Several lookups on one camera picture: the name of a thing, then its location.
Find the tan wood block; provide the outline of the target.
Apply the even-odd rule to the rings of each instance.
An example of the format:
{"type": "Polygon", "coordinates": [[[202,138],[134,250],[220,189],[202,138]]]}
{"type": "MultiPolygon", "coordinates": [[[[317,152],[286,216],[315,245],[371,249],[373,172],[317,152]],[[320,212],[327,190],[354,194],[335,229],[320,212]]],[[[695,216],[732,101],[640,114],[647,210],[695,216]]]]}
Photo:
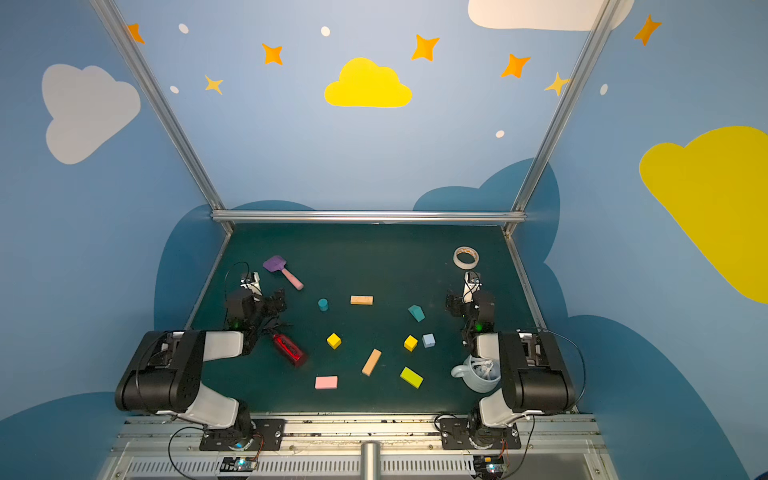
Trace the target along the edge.
{"type": "Polygon", "coordinates": [[[372,306],[374,303],[373,296],[352,295],[350,297],[350,304],[357,306],[372,306]]]}
{"type": "Polygon", "coordinates": [[[380,360],[382,352],[378,349],[373,349],[366,363],[364,364],[361,372],[363,375],[370,377],[373,373],[378,361],[380,360]]]}

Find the lime green rectangular block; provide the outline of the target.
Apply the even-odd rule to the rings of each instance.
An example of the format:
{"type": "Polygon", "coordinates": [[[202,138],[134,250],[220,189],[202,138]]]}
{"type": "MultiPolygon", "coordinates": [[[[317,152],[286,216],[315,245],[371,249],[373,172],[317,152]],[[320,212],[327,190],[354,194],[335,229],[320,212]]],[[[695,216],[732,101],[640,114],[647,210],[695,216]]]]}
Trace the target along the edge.
{"type": "Polygon", "coordinates": [[[409,367],[403,368],[403,370],[400,373],[400,378],[415,389],[419,389],[424,381],[421,375],[419,375],[409,367]]]}

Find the pink rectangular block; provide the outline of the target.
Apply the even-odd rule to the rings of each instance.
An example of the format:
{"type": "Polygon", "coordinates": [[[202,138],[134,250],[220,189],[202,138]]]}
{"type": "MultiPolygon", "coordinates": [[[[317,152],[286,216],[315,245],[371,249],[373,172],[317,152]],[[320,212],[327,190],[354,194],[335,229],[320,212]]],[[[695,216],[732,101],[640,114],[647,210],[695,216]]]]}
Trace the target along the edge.
{"type": "Polygon", "coordinates": [[[318,376],[315,379],[316,390],[332,390],[338,388],[337,376],[318,376]]]}

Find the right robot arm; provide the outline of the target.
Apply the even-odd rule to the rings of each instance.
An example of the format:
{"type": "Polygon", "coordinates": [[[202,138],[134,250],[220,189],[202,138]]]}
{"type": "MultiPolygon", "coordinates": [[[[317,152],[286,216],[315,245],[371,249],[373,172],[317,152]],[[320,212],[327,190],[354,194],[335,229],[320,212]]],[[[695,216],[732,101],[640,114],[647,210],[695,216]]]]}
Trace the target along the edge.
{"type": "Polygon", "coordinates": [[[483,395],[469,414],[469,432],[496,433],[522,418],[566,412],[581,400],[560,335],[547,329],[497,331],[495,297],[478,288],[449,292],[445,308],[464,321],[462,344],[469,352],[451,376],[483,395]]]}

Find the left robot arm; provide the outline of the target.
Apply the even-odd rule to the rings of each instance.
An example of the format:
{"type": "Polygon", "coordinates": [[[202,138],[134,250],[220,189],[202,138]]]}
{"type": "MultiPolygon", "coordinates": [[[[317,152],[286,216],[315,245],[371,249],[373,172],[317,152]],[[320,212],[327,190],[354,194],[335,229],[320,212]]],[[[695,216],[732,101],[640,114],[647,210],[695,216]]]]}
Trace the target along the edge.
{"type": "Polygon", "coordinates": [[[146,333],[117,385],[116,407],[174,415],[207,430],[251,437],[247,404],[204,385],[203,365],[249,355],[265,328],[286,308],[283,289],[264,296],[242,288],[229,297],[224,330],[146,333]]]}

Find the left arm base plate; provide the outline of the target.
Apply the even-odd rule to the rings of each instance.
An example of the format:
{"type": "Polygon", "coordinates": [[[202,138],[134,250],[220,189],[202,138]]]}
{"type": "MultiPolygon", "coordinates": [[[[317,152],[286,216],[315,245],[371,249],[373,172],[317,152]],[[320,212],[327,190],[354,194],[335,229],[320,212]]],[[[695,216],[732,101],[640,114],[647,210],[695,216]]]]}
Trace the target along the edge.
{"type": "Polygon", "coordinates": [[[256,418],[251,420],[251,429],[245,433],[235,426],[205,430],[199,449],[216,452],[277,451],[281,447],[285,425],[286,420],[282,418],[256,418]]]}

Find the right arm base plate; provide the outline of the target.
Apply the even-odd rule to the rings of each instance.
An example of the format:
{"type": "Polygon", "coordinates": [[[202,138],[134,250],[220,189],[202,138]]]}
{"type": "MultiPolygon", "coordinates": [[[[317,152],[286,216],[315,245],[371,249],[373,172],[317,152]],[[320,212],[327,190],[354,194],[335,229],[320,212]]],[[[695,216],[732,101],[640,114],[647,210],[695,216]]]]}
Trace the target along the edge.
{"type": "Polygon", "coordinates": [[[504,429],[470,429],[466,418],[441,416],[434,421],[443,450],[519,450],[522,448],[516,426],[504,429]]]}

